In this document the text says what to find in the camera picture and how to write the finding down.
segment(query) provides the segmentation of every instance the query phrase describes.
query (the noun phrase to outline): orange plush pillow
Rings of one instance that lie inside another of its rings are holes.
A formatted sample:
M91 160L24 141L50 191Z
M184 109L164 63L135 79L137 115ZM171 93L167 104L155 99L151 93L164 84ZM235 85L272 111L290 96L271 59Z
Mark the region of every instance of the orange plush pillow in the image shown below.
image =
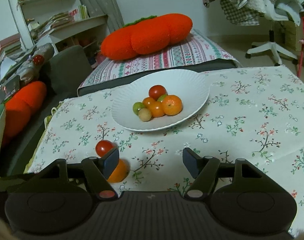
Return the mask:
M35 81L23 87L5 103L6 120L3 146L21 132L31 116L40 109L46 92L46 85L41 81Z
M31 118L31 110L20 98L11 98L5 103L6 117L4 137L13 138L27 125Z
M114 31L103 40L101 52L112 60L154 53L184 40L191 29L188 16L166 14Z
M18 91L13 98L20 98L31 109L31 114L35 114L42 106L43 100L46 97L46 85L41 81L35 81Z

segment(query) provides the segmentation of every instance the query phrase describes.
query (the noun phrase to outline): green leaf on pillow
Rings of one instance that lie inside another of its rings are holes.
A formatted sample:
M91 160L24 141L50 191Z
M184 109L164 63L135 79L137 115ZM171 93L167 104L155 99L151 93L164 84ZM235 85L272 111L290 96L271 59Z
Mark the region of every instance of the green leaf on pillow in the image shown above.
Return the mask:
M128 24L126 24L126 25L123 25L123 28L124 28L124 27L127 27L127 26L130 26L130 25L137 24L137 23L139 23L139 22L141 22L141 21L153 19L153 18L156 18L156 17L157 17L156 15L151 15L151 16L149 16L149 17L141 18L141 19L136 20L135 22L132 22L132 23L128 23Z

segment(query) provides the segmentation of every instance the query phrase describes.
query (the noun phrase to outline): red tomato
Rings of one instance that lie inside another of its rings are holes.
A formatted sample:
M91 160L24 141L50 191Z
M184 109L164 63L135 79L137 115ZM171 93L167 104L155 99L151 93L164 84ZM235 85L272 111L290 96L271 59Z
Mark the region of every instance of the red tomato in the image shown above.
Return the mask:
M158 100L160 96L165 94L166 89L161 85L152 86L149 90L149 97L154 98L154 100Z
M99 141L95 146L95 151L98 156L103 157L109 150L113 148L113 144L107 140Z

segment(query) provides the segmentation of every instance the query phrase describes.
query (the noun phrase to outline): white button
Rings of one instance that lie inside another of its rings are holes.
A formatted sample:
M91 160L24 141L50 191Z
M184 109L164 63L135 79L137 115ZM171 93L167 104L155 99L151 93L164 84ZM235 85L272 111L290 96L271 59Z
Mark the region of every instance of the white button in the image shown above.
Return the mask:
M188 191L188 196L191 198L200 198L203 196L203 192L198 189Z

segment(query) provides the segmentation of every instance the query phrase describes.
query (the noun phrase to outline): floral tablecloth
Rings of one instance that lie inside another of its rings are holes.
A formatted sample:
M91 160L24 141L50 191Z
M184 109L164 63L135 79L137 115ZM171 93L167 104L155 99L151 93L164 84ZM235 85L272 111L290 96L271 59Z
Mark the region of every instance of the floral tablecloth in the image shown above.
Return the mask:
M298 213L291 231L304 229L304 84L285 66L201 74L211 85L206 105L182 124L157 132L135 133L113 121L112 101L121 87L67 99L50 121L29 172L57 158L78 163L97 156L96 143L107 139L117 143L130 166L127 178L113 184L117 192L183 194L193 182L182 162L183 148L222 162L242 157L292 194Z

